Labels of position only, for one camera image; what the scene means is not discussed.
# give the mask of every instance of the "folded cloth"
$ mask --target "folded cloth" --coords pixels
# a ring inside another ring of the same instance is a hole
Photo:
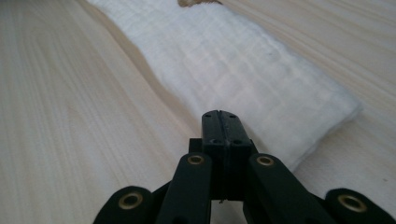
[[[154,76],[197,122],[213,109],[235,113],[258,149],[290,169],[361,110],[312,63],[222,5],[88,1],[140,49]]]

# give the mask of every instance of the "wood grain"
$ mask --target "wood grain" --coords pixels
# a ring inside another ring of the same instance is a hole
[[[296,171],[356,189],[396,217],[393,1],[223,0],[363,102]],[[0,223],[92,223],[117,189],[168,181],[200,124],[138,49],[84,1],[0,2]],[[214,204],[213,223],[243,223]]]

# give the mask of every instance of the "white towel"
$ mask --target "white towel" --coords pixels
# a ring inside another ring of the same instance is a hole
[[[259,150],[290,169],[361,110],[346,89],[225,6],[88,1],[141,50],[155,77],[199,122],[209,110],[235,113]]]

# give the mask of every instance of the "wooden table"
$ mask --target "wooden table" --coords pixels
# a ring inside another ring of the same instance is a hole
[[[298,178],[321,197],[355,189],[396,217],[394,1],[223,4],[363,102]],[[200,124],[149,74],[138,49],[82,0],[1,1],[0,223],[92,223],[117,189],[168,181]],[[241,223],[239,209],[214,204],[212,221]]]

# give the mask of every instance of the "brass ring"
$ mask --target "brass ring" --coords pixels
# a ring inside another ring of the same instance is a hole
[[[202,156],[195,155],[195,156],[188,157],[187,161],[189,162],[189,164],[199,165],[201,163],[204,163],[205,159]]]
[[[126,202],[128,198],[134,198],[132,203]],[[119,207],[124,210],[134,209],[143,202],[143,196],[137,191],[123,195],[119,200]]]
[[[260,156],[257,158],[256,161],[259,164],[264,165],[264,166],[272,166],[275,163],[273,159],[266,157],[266,156]]]
[[[338,202],[343,205],[345,208],[357,212],[357,213],[363,213],[367,211],[367,206],[364,204],[360,199],[352,196],[352,195],[347,195],[347,194],[342,194],[338,196]]]

